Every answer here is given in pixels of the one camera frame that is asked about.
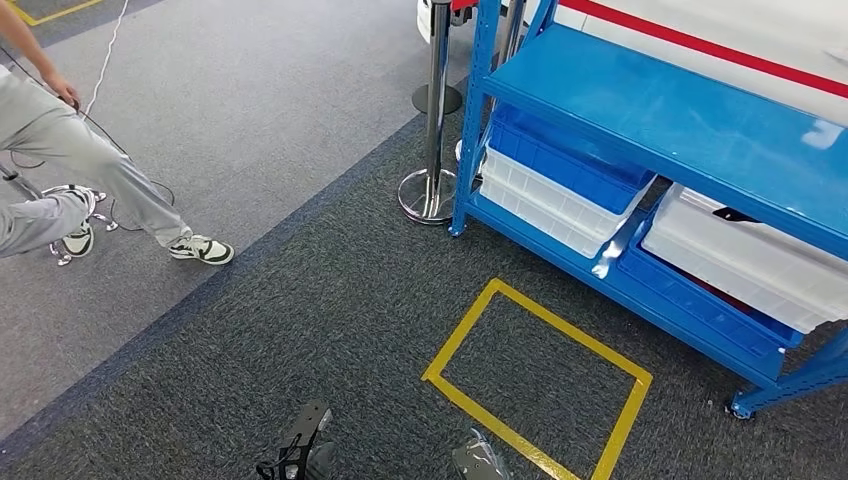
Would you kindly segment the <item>person's left hand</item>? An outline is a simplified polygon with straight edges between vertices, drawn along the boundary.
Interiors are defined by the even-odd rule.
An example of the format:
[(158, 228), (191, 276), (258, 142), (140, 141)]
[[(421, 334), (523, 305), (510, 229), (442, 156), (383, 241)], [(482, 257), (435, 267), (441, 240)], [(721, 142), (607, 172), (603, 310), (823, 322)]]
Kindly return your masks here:
[(42, 80), (63, 102), (75, 111), (80, 109), (79, 96), (76, 90), (60, 73), (52, 72), (43, 74)]

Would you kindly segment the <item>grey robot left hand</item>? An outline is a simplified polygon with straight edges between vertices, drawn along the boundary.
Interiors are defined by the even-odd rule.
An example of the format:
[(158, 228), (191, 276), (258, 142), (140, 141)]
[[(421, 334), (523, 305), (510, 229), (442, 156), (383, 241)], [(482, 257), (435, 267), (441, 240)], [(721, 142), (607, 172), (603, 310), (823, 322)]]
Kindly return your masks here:
[(305, 467), (306, 480), (331, 480), (334, 478), (336, 445), (324, 442), (314, 445), (307, 457)]

